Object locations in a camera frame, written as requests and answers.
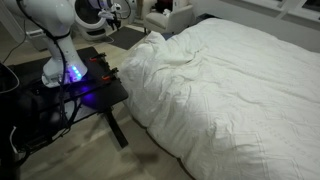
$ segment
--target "chair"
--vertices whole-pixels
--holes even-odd
[[[193,17],[193,6],[188,0],[174,0],[173,11],[169,17],[159,12],[150,12],[155,3],[156,0],[144,0],[143,2],[142,17],[145,33],[148,29],[159,33],[177,34],[190,25]]]

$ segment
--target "metal stand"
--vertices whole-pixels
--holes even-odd
[[[113,134],[116,136],[121,148],[125,148],[129,143],[119,128],[117,121],[113,117],[112,108],[109,107],[103,114],[105,115],[110,128],[112,129]]]
[[[5,137],[8,137],[8,133],[4,133],[0,137],[1,141],[1,162],[0,162],[0,179],[1,180],[19,180],[20,178],[20,169],[19,167],[13,167],[14,163],[17,160],[16,155],[14,154],[9,139],[6,139]]]

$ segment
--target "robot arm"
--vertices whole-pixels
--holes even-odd
[[[75,21],[71,4],[67,0],[5,0],[4,2],[12,13],[35,22],[48,37],[47,47],[52,57],[43,67],[44,85],[56,87],[60,86],[63,80],[63,84],[80,81],[86,74],[87,68],[82,63],[69,35],[70,26]]]

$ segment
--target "bed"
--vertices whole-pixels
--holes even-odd
[[[320,54],[209,19],[152,32],[119,76],[134,118],[194,178],[320,178]]]

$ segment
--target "white wall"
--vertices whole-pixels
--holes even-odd
[[[209,13],[265,31],[310,51],[320,52],[319,22],[288,15],[279,19],[280,12],[239,0],[191,0],[191,2],[196,16]]]

